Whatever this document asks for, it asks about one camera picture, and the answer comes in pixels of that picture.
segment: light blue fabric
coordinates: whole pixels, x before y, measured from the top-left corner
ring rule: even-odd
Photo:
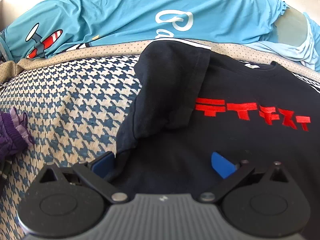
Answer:
[[[30,53],[28,57],[48,58],[70,47],[156,37],[274,41],[273,23],[286,8],[281,0],[45,0],[8,26],[0,42],[5,41],[7,57],[17,62]],[[44,42],[47,37],[55,43]]]
[[[307,38],[302,45],[295,47],[270,41],[258,41],[245,45],[252,49],[274,53],[287,59],[298,61],[303,66],[312,70],[315,70],[317,65],[317,69],[319,70],[320,27],[306,13],[304,15],[307,19]]]

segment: blue t-shirt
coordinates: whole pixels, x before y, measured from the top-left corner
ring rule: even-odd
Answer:
[[[1,32],[6,60],[158,37],[277,41],[281,0],[45,0]]]

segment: red katakana letter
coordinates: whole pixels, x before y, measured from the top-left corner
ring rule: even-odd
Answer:
[[[296,116],[297,123],[301,123],[302,129],[304,131],[309,131],[307,127],[307,123],[311,123],[310,116]]]
[[[196,110],[204,111],[205,116],[216,116],[217,112],[223,113],[226,111],[225,106],[206,106],[196,104]]]
[[[280,120],[279,114],[272,114],[276,111],[276,108],[273,107],[263,107],[260,106],[259,115],[264,118],[268,125],[272,125],[273,120]]]
[[[284,115],[284,119],[283,119],[283,125],[285,126],[290,126],[291,128],[297,130],[297,126],[294,124],[294,122],[291,120],[291,118],[294,115],[294,111],[290,111],[290,110],[283,110],[283,109],[279,109],[280,114]]]
[[[236,111],[238,113],[238,117],[243,120],[250,120],[248,111],[257,109],[257,103],[227,104],[227,110]]]
[[[197,98],[196,103],[221,106],[226,102],[222,99]]]

